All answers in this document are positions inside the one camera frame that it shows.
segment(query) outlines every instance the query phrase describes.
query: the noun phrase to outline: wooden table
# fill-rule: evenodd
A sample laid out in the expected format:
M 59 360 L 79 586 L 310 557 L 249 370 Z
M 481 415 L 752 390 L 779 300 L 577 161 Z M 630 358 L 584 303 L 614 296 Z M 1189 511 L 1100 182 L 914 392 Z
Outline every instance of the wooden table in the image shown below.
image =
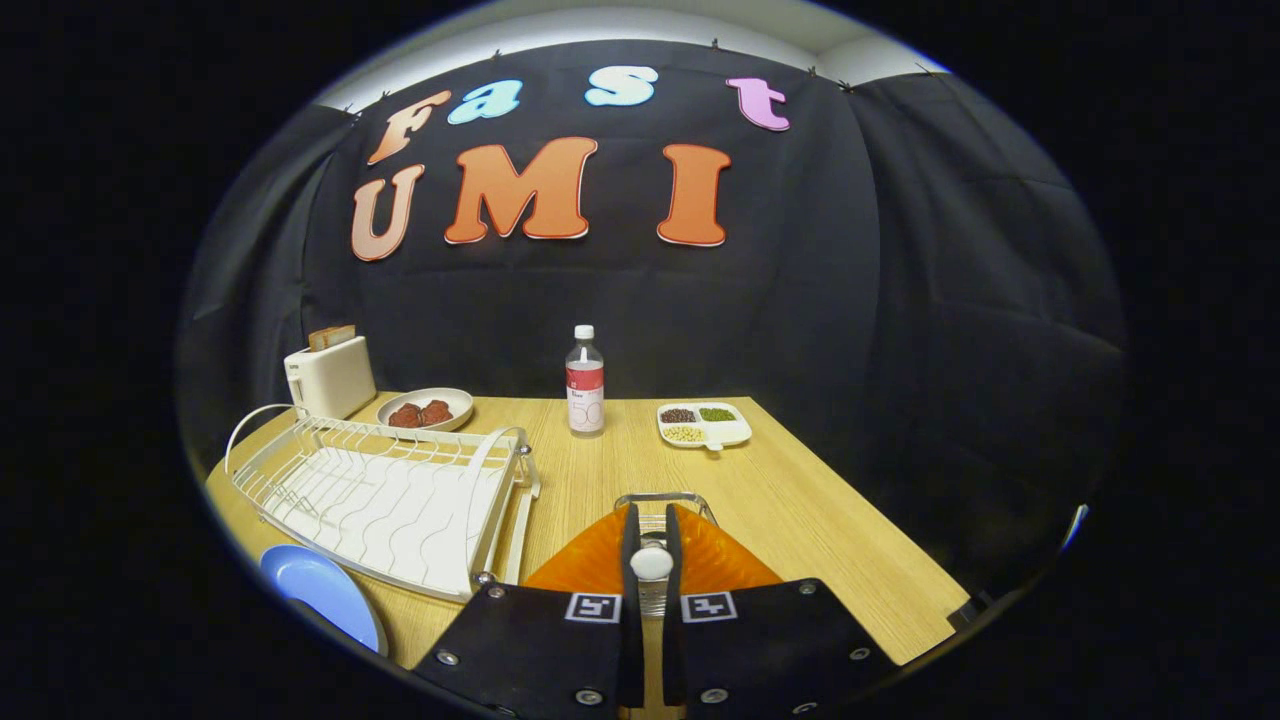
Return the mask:
M 396 395 L 380 393 L 349 419 L 376 423 L 378 407 Z M 582 439 L 568 432 L 563 398 L 476 397 L 472 418 L 456 432 L 525 428 L 543 480 L 529 520 L 521 579 L 608 514 L 618 497 L 692 491 L 707 500 L 726 532 L 783 580 L 815 577 L 827 583 L 895 662 L 905 664 L 950 637 L 946 618 L 968 600 L 964 589 L 755 401 L 717 400 L 735 405 L 753 429 L 750 441 L 719 454 L 675 448 L 658 436 L 658 406 L 678 398 L 609 400 L 604 433 Z M 241 441 L 232 450 L 232 468 L 293 418 L 285 410 Z M 206 489 L 253 564 L 268 547 L 292 542 L 259 520 L 221 462 L 209 475 Z M 511 515 L 499 538 L 503 548 Z M 504 568 L 499 550 L 495 570 Z M 422 659 L 462 607 L 360 573 L 352 577 L 387 626 L 392 660 L 404 667 Z M 676 717 L 676 708 L 662 706 L 657 619 L 645 620 L 645 665 L 649 707 L 632 717 Z

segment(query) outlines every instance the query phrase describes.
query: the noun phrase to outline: red label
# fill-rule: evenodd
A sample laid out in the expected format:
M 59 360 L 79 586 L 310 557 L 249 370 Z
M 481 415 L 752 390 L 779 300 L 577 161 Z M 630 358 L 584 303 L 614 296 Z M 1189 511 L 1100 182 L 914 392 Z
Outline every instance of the red label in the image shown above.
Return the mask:
M 564 384 L 570 389 L 600 389 L 604 387 L 604 368 L 594 370 L 572 370 L 564 368 Z

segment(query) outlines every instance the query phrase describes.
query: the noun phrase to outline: toast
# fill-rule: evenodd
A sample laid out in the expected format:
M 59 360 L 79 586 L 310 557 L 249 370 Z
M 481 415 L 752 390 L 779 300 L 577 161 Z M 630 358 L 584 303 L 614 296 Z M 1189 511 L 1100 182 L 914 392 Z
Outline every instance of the toast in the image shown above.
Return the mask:
M 342 345 L 348 340 L 356 337 L 356 325 L 337 325 L 333 328 L 325 328 L 323 331 L 316 331 L 307 336 L 307 342 L 311 346 L 311 352 L 319 352 L 321 350 L 328 350 L 335 345 Z

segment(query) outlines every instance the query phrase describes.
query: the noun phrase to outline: water bottle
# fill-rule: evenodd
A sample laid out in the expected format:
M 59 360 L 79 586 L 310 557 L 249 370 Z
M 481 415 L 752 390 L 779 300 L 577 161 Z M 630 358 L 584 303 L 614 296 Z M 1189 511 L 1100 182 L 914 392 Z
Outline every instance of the water bottle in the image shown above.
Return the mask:
M 577 345 L 564 359 L 564 392 L 568 395 L 568 429 L 576 437 L 604 432 L 604 356 L 591 345 L 595 328 L 576 325 Z

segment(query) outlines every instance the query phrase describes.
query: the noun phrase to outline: toaster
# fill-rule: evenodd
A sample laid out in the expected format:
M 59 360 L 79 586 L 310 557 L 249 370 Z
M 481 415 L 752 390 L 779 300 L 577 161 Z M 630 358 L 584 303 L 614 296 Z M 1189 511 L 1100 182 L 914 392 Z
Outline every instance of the toaster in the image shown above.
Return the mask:
M 287 356 L 284 377 L 293 405 L 321 418 L 344 419 L 378 395 L 364 336 Z

